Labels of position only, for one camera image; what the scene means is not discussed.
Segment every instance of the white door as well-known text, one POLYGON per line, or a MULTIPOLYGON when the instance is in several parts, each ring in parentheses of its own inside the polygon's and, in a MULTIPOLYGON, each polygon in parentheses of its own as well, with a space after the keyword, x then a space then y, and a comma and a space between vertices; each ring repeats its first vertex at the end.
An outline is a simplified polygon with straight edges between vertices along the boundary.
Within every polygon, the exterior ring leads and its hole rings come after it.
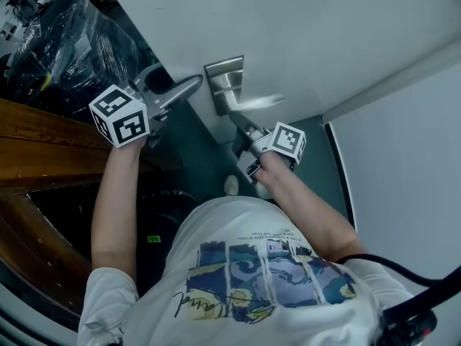
MULTIPOLYGON (((283 93, 253 112, 268 128, 320 115, 451 40, 461 0, 118 0, 174 80, 244 56, 241 101, 283 93)), ((208 84, 190 103, 218 143, 208 84)))

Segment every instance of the wooden furniture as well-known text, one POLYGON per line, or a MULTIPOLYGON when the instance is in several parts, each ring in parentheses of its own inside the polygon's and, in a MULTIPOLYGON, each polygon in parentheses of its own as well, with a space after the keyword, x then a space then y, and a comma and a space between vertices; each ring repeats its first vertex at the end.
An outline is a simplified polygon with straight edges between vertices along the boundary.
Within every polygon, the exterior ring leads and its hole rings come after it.
MULTIPOLYGON (((83 306, 90 262, 27 192, 99 181, 110 148, 92 125, 0 99, 0 260, 75 316, 83 306)), ((175 155, 143 157, 161 169, 181 167, 175 155)))

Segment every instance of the plastic-wrapped object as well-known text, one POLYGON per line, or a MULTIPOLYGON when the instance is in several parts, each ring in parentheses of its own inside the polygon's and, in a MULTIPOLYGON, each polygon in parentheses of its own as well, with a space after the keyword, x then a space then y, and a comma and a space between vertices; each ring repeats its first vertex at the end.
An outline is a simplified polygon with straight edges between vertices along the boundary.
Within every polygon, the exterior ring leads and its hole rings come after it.
POLYGON ((54 0, 14 55, 7 98, 92 123, 88 104, 140 72, 135 42, 89 0, 54 0))

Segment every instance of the person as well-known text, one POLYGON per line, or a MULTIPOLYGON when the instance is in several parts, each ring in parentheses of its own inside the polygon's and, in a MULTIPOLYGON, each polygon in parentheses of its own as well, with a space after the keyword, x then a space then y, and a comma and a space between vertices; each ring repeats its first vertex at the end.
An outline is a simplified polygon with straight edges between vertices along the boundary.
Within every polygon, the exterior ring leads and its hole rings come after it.
POLYGON ((136 186, 145 141, 114 148, 91 230, 84 345, 371 345, 380 312, 411 294, 365 253, 352 225, 278 154, 255 178, 279 208, 210 200, 180 226, 162 279, 136 290, 136 186))

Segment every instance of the floor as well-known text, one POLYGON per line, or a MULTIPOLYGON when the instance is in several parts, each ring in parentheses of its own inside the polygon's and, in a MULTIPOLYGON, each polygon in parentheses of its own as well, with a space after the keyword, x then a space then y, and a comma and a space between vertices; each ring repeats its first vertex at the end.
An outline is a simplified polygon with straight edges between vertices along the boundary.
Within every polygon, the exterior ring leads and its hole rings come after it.
MULTIPOLYGON (((184 168, 167 172, 173 188, 186 191, 198 202, 224 196, 223 183, 229 174, 240 182, 239 195, 256 197, 250 185, 236 167, 231 145, 218 146, 189 103, 170 113, 168 133, 160 147, 179 150, 184 168)), ((307 145, 296 175, 327 203, 346 216, 346 204, 331 145, 320 117, 295 122, 292 126, 303 130, 307 145)))

